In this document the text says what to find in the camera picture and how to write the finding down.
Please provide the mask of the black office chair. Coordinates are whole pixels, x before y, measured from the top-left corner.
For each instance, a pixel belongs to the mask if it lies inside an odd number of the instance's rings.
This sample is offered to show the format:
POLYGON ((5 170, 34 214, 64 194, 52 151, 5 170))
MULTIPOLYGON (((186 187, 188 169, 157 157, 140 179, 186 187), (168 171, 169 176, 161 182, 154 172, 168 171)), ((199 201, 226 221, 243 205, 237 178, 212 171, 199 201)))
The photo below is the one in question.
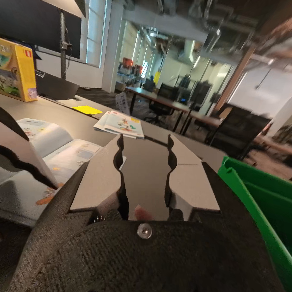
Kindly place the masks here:
POLYGON ((157 95, 170 99, 170 100, 176 100, 177 95, 178 95, 178 90, 179 90, 179 87, 172 87, 172 86, 162 83, 158 90, 157 95))
POLYGON ((166 105, 163 105, 151 100, 149 101, 149 109, 155 114, 155 116, 145 117, 143 120, 148 121, 149 123, 152 122, 153 124, 157 126, 161 126, 167 129, 168 125, 166 124, 164 120, 161 120, 161 118, 166 119, 166 117, 171 116, 175 110, 171 107, 168 107, 166 105))
POLYGON ((256 115, 231 105, 231 111, 216 129, 207 134, 204 143, 242 161, 251 150, 254 139, 271 120, 267 115, 256 115))

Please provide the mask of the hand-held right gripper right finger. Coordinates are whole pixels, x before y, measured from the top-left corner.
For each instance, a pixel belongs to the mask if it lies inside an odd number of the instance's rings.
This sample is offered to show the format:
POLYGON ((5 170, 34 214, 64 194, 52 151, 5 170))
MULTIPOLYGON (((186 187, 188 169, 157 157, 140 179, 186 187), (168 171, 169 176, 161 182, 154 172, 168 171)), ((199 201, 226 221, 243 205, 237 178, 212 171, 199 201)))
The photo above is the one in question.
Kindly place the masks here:
POLYGON ((170 211, 181 210, 184 221, 191 221, 198 211, 219 213, 202 160, 172 134, 168 136, 167 149, 170 172, 164 194, 166 207, 170 211))

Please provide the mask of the long wooden table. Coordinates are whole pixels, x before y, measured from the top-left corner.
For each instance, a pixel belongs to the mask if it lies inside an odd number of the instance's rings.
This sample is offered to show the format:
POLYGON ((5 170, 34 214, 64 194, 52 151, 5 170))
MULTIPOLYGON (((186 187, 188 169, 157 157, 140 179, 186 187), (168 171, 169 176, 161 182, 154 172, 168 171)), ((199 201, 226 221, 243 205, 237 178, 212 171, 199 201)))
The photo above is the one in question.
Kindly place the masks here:
POLYGON ((132 97, 132 100, 131 100, 131 104, 130 104, 130 113, 132 114, 133 112, 133 108, 134 108, 134 104, 135 104, 135 101, 136 101, 136 97, 137 96, 140 96, 140 97, 143 97, 147 100, 150 100, 150 101, 154 101, 154 102, 157 102, 159 104, 162 104, 162 105, 165 105, 169 108, 172 108, 173 110, 177 110, 180 112, 180 115, 176 121, 176 124, 173 128, 173 132, 176 131, 177 129, 177 126, 178 124, 180 123, 180 120, 183 116, 183 114, 187 114, 187 117, 184 121, 184 124, 183 126, 181 127, 181 130, 180 130, 180 135, 184 136, 185 133, 187 132, 188 130, 188 127, 190 126, 192 120, 196 121, 200 121, 204 124, 207 124, 207 125, 210 125, 210 126, 213 126, 215 128, 218 128, 220 126, 220 124, 222 123, 223 119, 218 119, 218 118, 213 118, 213 117, 209 117, 209 116, 206 116, 206 115, 203 115, 203 114, 200 114, 199 112, 197 111, 194 111, 194 103, 191 102, 190 106, 186 106, 186 105, 183 105, 179 102, 176 102, 176 101, 172 101, 170 99, 167 99, 167 98, 164 98, 164 97, 161 97, 161 96, 158 96, 157 94, 155 93, 150 93, 140 87, 126 87, 125 88, 125 92, 131 92, 133 93, 133 97, 132 97))

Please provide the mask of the open lego instruction booklet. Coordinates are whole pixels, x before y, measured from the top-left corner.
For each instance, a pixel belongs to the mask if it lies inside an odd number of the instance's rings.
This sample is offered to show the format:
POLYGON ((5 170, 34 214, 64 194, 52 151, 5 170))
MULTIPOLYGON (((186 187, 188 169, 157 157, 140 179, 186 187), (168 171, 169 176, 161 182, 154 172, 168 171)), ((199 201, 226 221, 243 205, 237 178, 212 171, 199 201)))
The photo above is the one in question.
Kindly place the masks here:
POLYGON ((69 192, 70 207, 88 162, 103 147, 89 141, 73 139, 59 125, 35 119, 21 119, 19 126, 28 136, 38 155, 54 175, 58 188, 52 189, 27 171, 5 173, 1 180, 1 218, 33 227, 55 197, 65 201, 69 192))

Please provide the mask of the large black display screen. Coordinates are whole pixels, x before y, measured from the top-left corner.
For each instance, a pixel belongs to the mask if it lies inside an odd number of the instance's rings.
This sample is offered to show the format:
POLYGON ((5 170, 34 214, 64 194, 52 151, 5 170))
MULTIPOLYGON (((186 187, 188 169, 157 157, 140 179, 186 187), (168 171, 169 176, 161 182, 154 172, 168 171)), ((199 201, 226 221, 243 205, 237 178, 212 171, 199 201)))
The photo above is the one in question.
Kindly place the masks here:
POLYGON ((1 0, 0 35, 60 53, 60 8, 39 0, 1 0))

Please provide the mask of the black flat box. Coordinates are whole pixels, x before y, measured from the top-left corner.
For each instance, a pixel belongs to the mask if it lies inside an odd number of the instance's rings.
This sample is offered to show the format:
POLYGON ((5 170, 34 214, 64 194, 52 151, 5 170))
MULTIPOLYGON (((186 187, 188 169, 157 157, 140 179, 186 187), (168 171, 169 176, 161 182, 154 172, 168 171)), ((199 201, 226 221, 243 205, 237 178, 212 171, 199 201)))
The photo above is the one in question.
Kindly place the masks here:
POLYGON ((36 89, 38 96, 51 100, 74 99, 79 85, 46 72, 35 70, 36 89))

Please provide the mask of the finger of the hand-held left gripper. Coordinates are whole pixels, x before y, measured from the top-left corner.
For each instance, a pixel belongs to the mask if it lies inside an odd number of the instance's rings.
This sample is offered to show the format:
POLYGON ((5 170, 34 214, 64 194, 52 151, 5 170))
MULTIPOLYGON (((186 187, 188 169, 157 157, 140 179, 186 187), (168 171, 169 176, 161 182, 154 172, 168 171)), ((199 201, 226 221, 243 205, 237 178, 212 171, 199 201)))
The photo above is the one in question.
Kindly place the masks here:
POLYGON ((54 175, 31 142, 4 123, 1 122, 0 125, 1 180, 8 178, 5 173, 25 170, 42 184, 57 189, 58 183, 54 175))

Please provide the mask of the yellow paper sheet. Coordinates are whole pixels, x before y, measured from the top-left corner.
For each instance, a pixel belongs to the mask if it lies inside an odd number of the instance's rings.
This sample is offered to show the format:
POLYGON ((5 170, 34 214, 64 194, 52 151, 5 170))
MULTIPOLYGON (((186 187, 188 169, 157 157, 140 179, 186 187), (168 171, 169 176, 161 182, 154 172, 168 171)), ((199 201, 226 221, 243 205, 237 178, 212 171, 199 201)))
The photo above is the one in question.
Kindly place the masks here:
POLYGON ((103 113, 103 111, 100 111, 98 109, 95 109, 95 108, 87 106, 87 105, 72 107, 72 109, 79 111, 79 112, 86 114, 86 115, 98 115, 98 114, 103 113))

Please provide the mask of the grey screen stand pole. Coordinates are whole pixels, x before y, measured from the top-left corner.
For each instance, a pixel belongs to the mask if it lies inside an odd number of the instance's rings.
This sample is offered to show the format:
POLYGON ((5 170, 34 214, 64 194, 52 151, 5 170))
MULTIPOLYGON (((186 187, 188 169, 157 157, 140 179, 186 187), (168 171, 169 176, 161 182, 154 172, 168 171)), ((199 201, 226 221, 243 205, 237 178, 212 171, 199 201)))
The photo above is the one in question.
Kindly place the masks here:
POLYGON ((66 54, 68 47, 71 48, 72 45, 66 40, 66 34, 68 32, 65 22, 64 11, 59 9, 60 13, 60 64, 61 64, 61 79, 66 80, 66 72, 68 70, 66 66, 66 54))

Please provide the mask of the closed lego instruction booklet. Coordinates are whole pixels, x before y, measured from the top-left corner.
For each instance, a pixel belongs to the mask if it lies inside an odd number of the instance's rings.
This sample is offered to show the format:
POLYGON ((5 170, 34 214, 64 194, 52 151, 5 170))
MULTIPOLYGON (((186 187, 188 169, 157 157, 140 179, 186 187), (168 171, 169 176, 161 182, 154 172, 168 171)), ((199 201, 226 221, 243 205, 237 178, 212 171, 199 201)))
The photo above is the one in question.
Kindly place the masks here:
POLYGON ((105 124, 107 122, 108 116, 111 114, 111 111, 105 112, 105 114, 98 120, 98 122, 94 125, 95 130, 99 130, 102 132, 114 133, 113 130, 108 130, 105 128, 105 124))
POLYGON ((141 121, 118 111, 111 111, 104 128, 129 137, 144 139, 141 121))

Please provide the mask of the person's right hand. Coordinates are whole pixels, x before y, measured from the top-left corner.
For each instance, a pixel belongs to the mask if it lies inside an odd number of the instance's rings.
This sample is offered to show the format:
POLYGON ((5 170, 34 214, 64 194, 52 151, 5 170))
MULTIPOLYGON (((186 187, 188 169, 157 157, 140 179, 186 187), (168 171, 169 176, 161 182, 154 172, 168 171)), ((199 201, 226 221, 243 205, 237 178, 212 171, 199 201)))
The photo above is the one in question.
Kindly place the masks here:
POLYGON ((135 207, 134 215, 137 221, 152 221, 154 219, 152 214, 140 205, 135 207))

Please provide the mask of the yellow lego box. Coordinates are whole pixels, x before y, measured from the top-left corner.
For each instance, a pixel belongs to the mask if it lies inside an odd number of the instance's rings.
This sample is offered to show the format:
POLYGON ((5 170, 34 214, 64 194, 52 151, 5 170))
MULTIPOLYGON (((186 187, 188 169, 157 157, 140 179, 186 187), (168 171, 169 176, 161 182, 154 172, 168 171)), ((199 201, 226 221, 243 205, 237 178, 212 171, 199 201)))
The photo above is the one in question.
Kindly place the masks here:
POLYGON ((0 93, 23 101, 38 99, 32 49, 0 39, 0 93))

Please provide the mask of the wooden pillar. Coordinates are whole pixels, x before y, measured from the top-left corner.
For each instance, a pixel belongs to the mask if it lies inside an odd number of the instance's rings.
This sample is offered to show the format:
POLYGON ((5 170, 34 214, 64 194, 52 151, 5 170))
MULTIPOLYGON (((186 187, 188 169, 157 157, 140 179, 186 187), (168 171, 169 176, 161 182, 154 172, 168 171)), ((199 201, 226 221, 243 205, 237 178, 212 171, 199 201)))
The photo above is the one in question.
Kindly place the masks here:
POLYGON ((231 78, 228 81, 228 84, 226 85, 225 89, 223 90, 217 104, 215 107, 215 110, 218 111, 224 104, 225 102, 228 100, 228 98, 231 96, 233 90, 236 87, 236 84, 238 83, 238 80, 240 79, 240 77, 243 74, 243 71, 247 65, 247 63, 249 62, 252 54, 254 53, 256 49, 256 45, 250 45, 244 52, 243 52, 243 56, 240 59, 233 75, 231 76, 231 78))

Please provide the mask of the stacked green plastic bins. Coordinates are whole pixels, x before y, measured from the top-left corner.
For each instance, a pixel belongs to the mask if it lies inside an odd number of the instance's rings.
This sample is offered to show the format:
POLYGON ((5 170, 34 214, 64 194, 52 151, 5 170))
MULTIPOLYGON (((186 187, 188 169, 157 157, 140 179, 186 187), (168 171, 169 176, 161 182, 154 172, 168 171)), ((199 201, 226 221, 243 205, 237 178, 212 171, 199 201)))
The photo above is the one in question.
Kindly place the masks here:
POLYGON ((292 291, 292 184, 225 156, 218 175, 250 212, 286 291, 292 291))

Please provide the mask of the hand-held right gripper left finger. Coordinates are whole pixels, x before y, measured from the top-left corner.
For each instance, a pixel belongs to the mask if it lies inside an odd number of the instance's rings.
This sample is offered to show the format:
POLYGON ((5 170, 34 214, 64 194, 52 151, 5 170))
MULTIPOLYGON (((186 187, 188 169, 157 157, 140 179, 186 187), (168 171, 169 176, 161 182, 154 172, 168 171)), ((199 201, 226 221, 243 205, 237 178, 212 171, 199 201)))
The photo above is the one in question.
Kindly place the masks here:
POLYGON ((123 149, 123 135, 119 134, 89 160, 71 204, 71 212, 93 211, 105 216, 116 209, 123 220, 128 220, 129 201, 121 172, 126 160, 123 149))

